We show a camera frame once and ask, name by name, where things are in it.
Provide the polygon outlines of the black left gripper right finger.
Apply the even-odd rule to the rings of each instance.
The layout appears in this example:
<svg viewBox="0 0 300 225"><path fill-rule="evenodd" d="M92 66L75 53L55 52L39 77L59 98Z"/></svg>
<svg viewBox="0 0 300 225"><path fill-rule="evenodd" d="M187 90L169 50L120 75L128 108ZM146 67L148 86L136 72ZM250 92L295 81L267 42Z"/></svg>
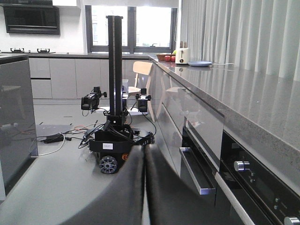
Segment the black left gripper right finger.
<svg viewBox="0 0 300 225"><path fill-rule="evenodd" d="M145 147L146 193L152 225L234 225L224 209L196 194L172 169L157 145Z"/></svg>

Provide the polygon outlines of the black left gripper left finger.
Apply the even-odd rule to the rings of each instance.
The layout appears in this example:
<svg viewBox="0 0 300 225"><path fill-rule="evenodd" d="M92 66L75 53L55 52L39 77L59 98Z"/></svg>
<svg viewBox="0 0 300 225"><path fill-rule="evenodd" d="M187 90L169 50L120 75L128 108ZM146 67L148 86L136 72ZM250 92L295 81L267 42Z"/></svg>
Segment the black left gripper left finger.
<svg viewBox="0 0 300 225"><path fill-rule="evenodd" d="M63 225L140 225L144 200L144 151L132 148L112 182Z"/></svg>

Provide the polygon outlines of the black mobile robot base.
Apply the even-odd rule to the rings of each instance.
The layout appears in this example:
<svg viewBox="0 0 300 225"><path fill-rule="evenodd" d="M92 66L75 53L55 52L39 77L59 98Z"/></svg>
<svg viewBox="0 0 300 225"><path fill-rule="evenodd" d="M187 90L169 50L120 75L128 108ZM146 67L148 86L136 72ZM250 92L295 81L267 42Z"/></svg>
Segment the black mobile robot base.
<svg viewBox="0 0 300 225"><path fill-rule="evenodd" d="M116 173L127 160L134 145L154 143L154 134L126 124L130 114L127 97L122 88L122 17L108 15L109 39L109 93L99 87L82 98L81 109L98 110L101 96L109 96L110 107L104 110L106 122L87 130L81 145L88 145L95 154L101 173Z"/></svg>

